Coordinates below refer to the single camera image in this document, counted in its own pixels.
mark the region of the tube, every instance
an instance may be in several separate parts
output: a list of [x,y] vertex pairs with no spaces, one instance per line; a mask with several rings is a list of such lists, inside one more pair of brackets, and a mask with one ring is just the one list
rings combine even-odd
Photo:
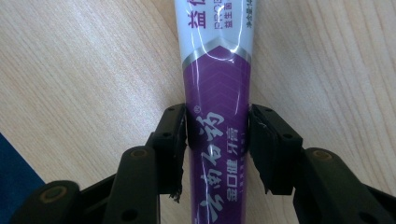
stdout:
[[245,223],[256,0],[175,0],[191,149],[191,223]]

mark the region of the purple tube section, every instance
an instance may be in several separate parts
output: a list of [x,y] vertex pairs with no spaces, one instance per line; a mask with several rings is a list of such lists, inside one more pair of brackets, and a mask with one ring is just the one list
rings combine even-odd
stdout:
[[184,70],[193,224],[245,223],[250,63],[222,46]]

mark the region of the purple and white tube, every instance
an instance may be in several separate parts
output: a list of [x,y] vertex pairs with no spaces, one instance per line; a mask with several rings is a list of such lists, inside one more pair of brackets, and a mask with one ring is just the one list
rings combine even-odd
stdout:
[[175,5],[191,148],[191,223],[245,223],[256,0]]

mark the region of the purple toothpaste tube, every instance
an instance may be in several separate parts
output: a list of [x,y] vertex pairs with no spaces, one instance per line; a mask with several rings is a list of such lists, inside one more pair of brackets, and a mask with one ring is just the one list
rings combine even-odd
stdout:
[[245,223],[256,0],[175,0],[191,149],[191,223]]

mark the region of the wooden table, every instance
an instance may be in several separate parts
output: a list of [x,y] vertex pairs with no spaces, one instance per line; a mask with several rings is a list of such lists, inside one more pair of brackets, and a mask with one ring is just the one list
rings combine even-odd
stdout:
[[[252,103],[396,195],[396,1],[258,1]],[[173,1],[0,1],[0,132],[50,182],[116,172],[184,101]],[[248,161],[247,224],[297,223]],[[190,223],[188,172],[163,223]]]

